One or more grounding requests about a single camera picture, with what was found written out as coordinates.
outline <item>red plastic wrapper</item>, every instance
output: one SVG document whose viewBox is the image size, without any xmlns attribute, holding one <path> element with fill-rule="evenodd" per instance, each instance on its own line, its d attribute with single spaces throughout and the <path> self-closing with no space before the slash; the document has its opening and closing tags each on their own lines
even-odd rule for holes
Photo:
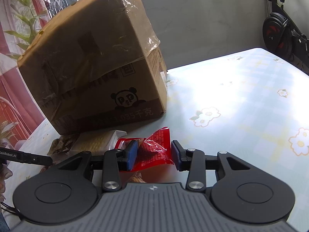
<svg viewBox="0 0 309 232">
<path fill-rule="evenodd" d="M 131 140 L 138 141 L 137 157 L 131 172 L 161 164 L 174 164 L 171 158 L 170 129 L 161 128 L 149 138 L 120 138 L 115 149 L 125 149 Z"/>
</svg>

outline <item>white packaging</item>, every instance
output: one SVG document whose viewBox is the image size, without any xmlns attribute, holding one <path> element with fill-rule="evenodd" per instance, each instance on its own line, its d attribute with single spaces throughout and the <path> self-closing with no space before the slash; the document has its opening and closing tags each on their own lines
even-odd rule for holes
<svg viewBox="0 0 309 232">
<path fill-rule="evenodd" d="M 92 156 L 103 155 L 106 151 L 114 149 L 117 140 L 125 135 L 127 135 L 126 132 L 119 130 L 108 132 L 95 130 L 81 133 L 70 149 L 69 156 L 82 151 L 90 151 Z"/>
</svg>

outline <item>black cable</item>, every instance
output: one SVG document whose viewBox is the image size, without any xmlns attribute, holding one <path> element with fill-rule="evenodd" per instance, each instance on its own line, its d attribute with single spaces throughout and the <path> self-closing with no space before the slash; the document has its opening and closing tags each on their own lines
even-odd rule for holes
<svg viewBox="0 0 309 232">
<path fill-rule="evenodd" d="M 1 202 L 1 204 L 2 204 L 4 207 L 8 208 L 9 210 L 11 210 L 11 211 L 13 211 L 13 212 L 16 212 L 16 208 L 11 207 L 10 205 L 5 204 L 4 202 Z"/>
<path fill-rule="evenodd" d="M 12 215 L 18 216 L 18 214 L 16 214 L 15 212 L 9 211 L 9 210 L 7 210 L 7 209 L 5 209 L 5 208 L 2 208 L 2 209 L 3 209 L 4 211 L 6 211 L 6 212 L 12 214 Z"/>
</svg>

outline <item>floral tablecloth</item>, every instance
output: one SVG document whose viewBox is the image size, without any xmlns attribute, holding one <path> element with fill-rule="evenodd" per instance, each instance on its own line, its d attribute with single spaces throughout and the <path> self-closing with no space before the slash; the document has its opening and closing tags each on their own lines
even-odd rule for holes
<svg viewBox="0 0 309 232">
<path fill-rule="evenodd" d="M 184 148 L 197 148 L 210 155 L 228 151 L 265 170 L 292 187 L 296 203 L 288 222 L 300 232 L 307 231 L 309 77 L 263 49 L 251 49 L 172 69 L 167 79 L 166 114 L 117 129 L 127 131 L 129 137 L 148 137 L 168 126 L 171 140 L 178 140 Z M 21 150 L 47 153 L 57 135 L 45 120 Z M 15 187 L 38 173 L 37 167 L 10 163 L 16 175 L 7 180 L 8 204 L 12 204 Z M 187 175 L 172 165 L 142 172 L 146 182 L 184 184 Z M 207 172 L 208 186 L 214 183 L 214 172 Z M 5 217 L 9 226 L 17 221 Z"/>
</svg>

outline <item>black circular disc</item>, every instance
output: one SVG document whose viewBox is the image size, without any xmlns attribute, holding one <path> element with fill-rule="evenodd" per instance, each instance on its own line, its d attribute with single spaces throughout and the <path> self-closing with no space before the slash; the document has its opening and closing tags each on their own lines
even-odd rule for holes
<svg viewBox="0 0 309 232">
<path fill-rule="evenodd" d="M 287 19 L 284 15 L 281 15 L 276 12 L 270 13 L 270 16 L 278 18 L 282 23 L 284 23 L 284 21 Z"/>
<path fill-rule="evenodd" d="M 264 203 L 273 196 L 272 190 L 261 183 L 245 183 L 237 188 L 237 195 L 249 203 Z"/>
<path fill-rule="evenodd" d="M 95 186 L 76 170 L 46 170 L 21 183 L 13 203 L 24 219 L 39 224 L 68 222 L 90 210 L 98 198 Z"/>
<path fill-rule="evenodd" d="M 291 212 L 295 195 L 279 179 L 267 174 L 237 170 L 214 184 L 211 202 L 226 216 L 246 223 L 271 223 Z"/>
<path fill-rule="evenodd" d="M 263 23 L 263 39 L 268 50 L 272 49 L 274 42 L 280 37 L 280 30 L 283 26 L 284 18 L 278 15 L 270 16 Z M 281 36 L 279 44 L 274 51 L 274 54 L 287 60 L 292 53 L 292 33 L 289 28 L 286 28 Z"/>
<path fill-rule="evenodd" d="M 45 203 L 58 203 L 65 201 L 71 195 L 72 189 L 59 182 L 46 183 L 35 191 L 36 197 Z"/>
</svg>

